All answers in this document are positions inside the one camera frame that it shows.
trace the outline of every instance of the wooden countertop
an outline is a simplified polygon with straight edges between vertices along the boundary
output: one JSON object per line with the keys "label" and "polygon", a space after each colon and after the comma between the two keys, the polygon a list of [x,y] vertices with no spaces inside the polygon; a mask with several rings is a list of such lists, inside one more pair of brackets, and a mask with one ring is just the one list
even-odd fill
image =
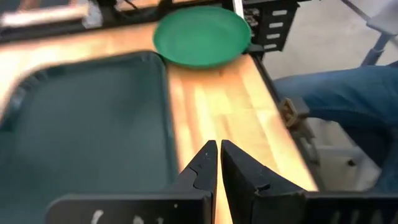
{"label": "wooden countertop", "polygon": [[[14,87],[32,71],[137,50],[155,50],[156,24],[0,46],[0,115]],[[170,101],[180,169],[209,139],[229,139],[281,176],[317,190],[248,55],[211,70],[168,65]],[[219,163],[216,221],[232,223]]]}

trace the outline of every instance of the gray floor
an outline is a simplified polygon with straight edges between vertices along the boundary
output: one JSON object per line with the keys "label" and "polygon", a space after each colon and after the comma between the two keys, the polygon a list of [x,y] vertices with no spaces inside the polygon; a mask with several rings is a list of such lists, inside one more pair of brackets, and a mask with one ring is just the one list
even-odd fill
{"label": "gray floor", "polygon": [[[368,16],[373,16],[388,0],[351,2]],[[284,51],[266,54],[264,65],[273,79],[355,68],[360,65],[378,37],[377,31],[366,27],[366,21],[340,0],[302,2]],[[378,64],[385,65],[396,60],[398,47],[389,43]],[[341,137],[341,129],[328,127],[326,132],[325,127],[314,127],[318,137],[317,144],[347,145],[347,139]],[[335,190],[350,189],[356,171],[355,168],[346,166],[346,158],[322,159],[320,173],[326,186]],[[376,178],[377,172],[369,168],[368,174]]]}

